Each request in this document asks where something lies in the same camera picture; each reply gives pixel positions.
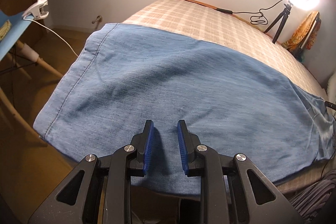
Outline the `folded silver tripod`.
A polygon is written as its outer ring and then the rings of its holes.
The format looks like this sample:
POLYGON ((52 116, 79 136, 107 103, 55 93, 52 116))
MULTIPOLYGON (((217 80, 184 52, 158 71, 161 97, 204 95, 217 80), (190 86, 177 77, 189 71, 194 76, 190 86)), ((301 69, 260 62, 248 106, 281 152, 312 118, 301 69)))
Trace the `folded silver tripod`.
POLYGON ((317 38, 320 26, 321 19, 318 11, 311 12, 303 21, 301 26, 303 38, 297 47, 297 52, 295 54, 297 58, 301 57, 305 51, 311 50, 317 38))

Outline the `orange patterned cloth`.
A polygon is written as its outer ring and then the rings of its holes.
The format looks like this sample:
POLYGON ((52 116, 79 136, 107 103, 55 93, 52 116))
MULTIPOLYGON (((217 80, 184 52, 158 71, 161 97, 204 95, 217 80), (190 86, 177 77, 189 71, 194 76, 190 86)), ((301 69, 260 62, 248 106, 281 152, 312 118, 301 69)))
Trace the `orange patterned cloth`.
POLYGON ((299 27, 295 30, 295 32, 293 33, 293 35, 291 36, 291 38, 289 40, 287 40, 286 42, 282 43, 281 46, 283 48, 285 48, 286 50, 288 50, 289 52, 293 52, 299 45, 299 42, 302 40, 303 38, 303 32, 301 30, 301 26, 302 23, 299 25, 299 27))

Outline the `green white striped pillow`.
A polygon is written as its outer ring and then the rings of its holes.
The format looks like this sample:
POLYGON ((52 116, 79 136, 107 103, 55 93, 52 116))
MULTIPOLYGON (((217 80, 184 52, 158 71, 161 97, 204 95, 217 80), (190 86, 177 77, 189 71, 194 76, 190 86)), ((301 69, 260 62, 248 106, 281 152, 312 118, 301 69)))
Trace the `green white striped pillow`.
POLYGON ((327 96, 328 101, 335 103, 336 100, 336 73, 334 73, 327 83, 327 96))

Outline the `orange bed sheet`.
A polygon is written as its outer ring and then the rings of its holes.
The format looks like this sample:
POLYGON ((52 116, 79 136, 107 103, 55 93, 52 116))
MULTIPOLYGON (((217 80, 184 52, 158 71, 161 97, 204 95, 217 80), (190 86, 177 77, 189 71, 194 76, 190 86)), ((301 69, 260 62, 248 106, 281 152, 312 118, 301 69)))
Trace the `orange bed sheet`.
POLYGON ((200 6, 202 6, 202 7, 207 7, 207 8, 209 8, 209 9, 213 9, 213 10, 218 11, 218 12, 221 12, 221 13, 223 13, 223 14, 232 15, 232 16, 234 16, 235 18, 237 18, 238 20, 241 20, 242 22, 244 22, 244 23, 246 23, 246 24, 249 24, 249 25, 252 26, 253 28, 256 28, 257 30, 262 31, 258 26, 253 25, 252 23, 246 21, 245 19, 240 18, 240 17, 234 15, 234 12, 231 11, 231 10, 218 8, 218 7, 215 7, 215 6, 213 6, 213 5, 209 5, 209 4, 207 4, 207 3, 203 3, 203 2, 200 2, 200 1, 196 1, 196 0, 183 0, 183 1, 190 2, 190 3, 196 4, 196 5, 200 5, 200 6))

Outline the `blue denim pants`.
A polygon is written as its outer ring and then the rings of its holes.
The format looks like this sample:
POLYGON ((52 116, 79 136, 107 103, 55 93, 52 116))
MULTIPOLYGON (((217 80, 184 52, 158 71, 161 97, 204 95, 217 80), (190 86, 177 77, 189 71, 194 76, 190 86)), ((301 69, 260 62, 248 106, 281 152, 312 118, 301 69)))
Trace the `blue denim pants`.
POLYGON ((154 123, 148 174, 133 185, 196 196, 183 173, 177 123, 218 153, 243 153, 272 182, 335 150, 335 119, 324 100, 243 53, 156 28, 107 24, 88 39, 34 129, 80 161, 106 156, 154 123))

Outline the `white clip-on desk lamp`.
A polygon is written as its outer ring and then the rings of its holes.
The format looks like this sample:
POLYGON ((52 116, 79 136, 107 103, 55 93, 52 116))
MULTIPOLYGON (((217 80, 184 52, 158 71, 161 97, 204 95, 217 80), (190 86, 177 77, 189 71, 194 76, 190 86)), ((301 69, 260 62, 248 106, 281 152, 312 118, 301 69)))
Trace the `white clip-on desk lamp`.
POLYGON ((49 0, 37 0, 23 13, 22 19, 28 20, 29 16, 32 16, 34 20, 46 19, 49 12, 44 11, 44 8, 48 5, 48 1, 49 0))

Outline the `blue plastic chair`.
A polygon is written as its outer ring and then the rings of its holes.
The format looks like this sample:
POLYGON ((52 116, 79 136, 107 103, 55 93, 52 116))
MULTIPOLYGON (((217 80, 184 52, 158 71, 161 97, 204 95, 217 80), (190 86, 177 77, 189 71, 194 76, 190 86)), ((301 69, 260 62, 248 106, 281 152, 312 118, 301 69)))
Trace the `blue plastic chair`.
MULTIPOLYGON (((24 67, 17 63, 17 55, 20 55, 20 58, 28 60, 31 65, 40 65, 45 70, 61 79, 63 75, 59 71, 45 62, 30 46, 20 41, 20 38, 25 30, 31 23, 35 22, 32 16, 29 16, 28 20, 23 20, 22 15, 22 12, 12 16, 8 16, 1 12, 1 25, 3 25, 6 20, 9 20, 12 24, 8 34, 1 41, 1 59, 4 57, 9 58, 11 61, 11 67, 1 71, 1 75, 18 70, 22 72, 23 75, 26 76, 29 80, 31 79, 30 75, 24 70, 24 67)), ((7 98, 4 91, 1 91, 1 103, 27 132, 38 139, 40 146, 45 147, 47 145, 46 142, 40 138, 39 134, 18 113, 14 105, 10 102, 9 98, 7 98)))

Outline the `metal door stopper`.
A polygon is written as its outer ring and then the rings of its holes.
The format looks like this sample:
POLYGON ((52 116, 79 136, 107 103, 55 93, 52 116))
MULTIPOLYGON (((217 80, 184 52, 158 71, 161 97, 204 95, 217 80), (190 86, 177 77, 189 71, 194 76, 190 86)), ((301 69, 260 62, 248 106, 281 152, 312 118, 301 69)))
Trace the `metal door stopper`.
POLYGON ((97 17, 96 17, 96 19, 94 19, 94 20, 92 20, 92 24, 95 24, 95 23, 100 23, 100 22, 102 22, 102 16, 101 15, 98 15, 97 17))

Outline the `checkered beige bed blanket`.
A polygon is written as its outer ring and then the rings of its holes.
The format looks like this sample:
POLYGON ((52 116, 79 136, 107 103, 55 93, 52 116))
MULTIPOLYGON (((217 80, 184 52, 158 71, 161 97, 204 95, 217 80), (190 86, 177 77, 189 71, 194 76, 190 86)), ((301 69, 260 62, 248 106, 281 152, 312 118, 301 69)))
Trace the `checkered beige bed blanket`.
MULTIPOLYGON (((183 0, 158 0, 121 24, 131 24, 188 36, 243 53, 288 77, 304 91, 326 101, 326 93, 313 75, 280 44, 234 16, 183 0)), ((321 177, 323 163, 317 161, 290 175, 282 182, 272 182, 283 193, 306 188, 321 177)))

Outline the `yellow striped folded cloth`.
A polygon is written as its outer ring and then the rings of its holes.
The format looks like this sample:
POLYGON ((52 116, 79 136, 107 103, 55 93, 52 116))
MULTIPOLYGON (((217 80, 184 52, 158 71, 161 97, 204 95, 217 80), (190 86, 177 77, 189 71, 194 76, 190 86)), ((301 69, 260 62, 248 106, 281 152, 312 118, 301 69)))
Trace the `yellow striped folded cloth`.
POLYGON ((11 29, 11 22, 6 20, 0 28, 0 41, 4 39, 4 37, 8 34, 9 30, 11 29))

